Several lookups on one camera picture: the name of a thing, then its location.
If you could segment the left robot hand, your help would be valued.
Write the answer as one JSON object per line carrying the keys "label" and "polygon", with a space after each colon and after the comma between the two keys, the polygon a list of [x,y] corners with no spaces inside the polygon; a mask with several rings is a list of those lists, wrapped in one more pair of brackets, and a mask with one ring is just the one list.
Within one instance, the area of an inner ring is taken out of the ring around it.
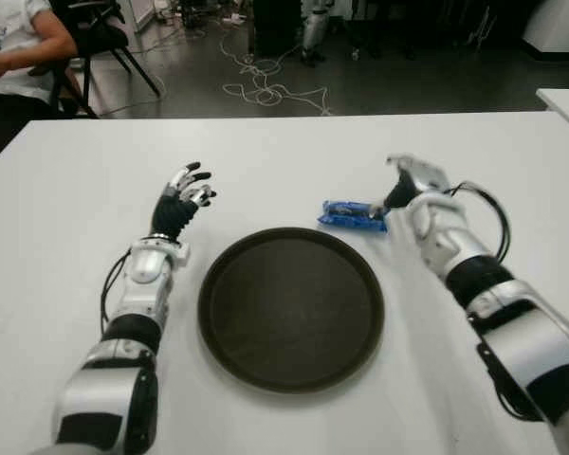
{"label": "left robot hand", "polygon": [[192,162],[180,168],[166,183],[152,214],[150,235],[176,242],[181,231],[195,214],[211,204],[216,192],[203,181],[210,172],[201,172],[201,163]]}

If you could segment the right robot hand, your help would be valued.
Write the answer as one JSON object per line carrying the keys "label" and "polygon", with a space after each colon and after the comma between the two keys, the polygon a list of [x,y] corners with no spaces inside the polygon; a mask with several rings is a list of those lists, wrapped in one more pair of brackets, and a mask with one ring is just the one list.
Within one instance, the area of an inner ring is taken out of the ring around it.
{"label": "right robot hand", "polygon": [[395,209],[404,209],[409,218],[430,209],[453,213],[460,210],[444,194],[450,182],[441,168],[413,155],[389,155],[386,164],[395,167],[398,180],[380,204],[372,205],[370,215],[373,219],[384,220]]}

